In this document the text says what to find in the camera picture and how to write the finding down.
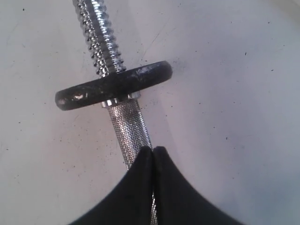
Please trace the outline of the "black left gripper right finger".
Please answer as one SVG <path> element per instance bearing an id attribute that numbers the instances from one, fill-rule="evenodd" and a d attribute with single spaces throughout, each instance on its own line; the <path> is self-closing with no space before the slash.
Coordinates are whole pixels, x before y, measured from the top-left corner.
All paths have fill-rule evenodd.
<path id="1" fill-rule="evenodd" d="M 185 179 L 165 147 L 156 147 L 154 196 L 159 225 L 238 225 L 239 221 L 214 206 Z"/>

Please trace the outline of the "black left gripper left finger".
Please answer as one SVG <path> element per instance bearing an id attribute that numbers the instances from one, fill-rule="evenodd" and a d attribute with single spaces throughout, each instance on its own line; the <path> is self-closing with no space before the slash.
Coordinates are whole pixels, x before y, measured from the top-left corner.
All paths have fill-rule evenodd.
<path id="1" fill-rule="evenodd" d="M 149 225 L 152 207 L 152 151 L 139 150 L 118 185 L 73 225 Z"/>

